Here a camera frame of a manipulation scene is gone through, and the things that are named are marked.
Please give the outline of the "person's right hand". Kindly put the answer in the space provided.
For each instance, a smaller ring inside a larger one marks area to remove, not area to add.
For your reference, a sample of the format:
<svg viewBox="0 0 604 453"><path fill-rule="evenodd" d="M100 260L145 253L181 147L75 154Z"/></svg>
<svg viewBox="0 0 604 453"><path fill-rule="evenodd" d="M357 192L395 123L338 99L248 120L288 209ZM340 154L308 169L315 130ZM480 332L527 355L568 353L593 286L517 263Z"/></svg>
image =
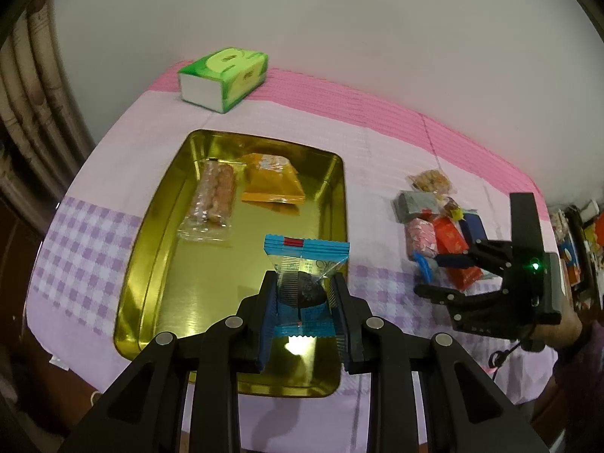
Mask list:
<svg viewBox="0 0 604 453"><path fill-rule="evenodd" d="M561 321L557 325L540 324L535 328L532 338L556 351L574 344L582 332L582 322L572 308L565 308Z"/></svg>

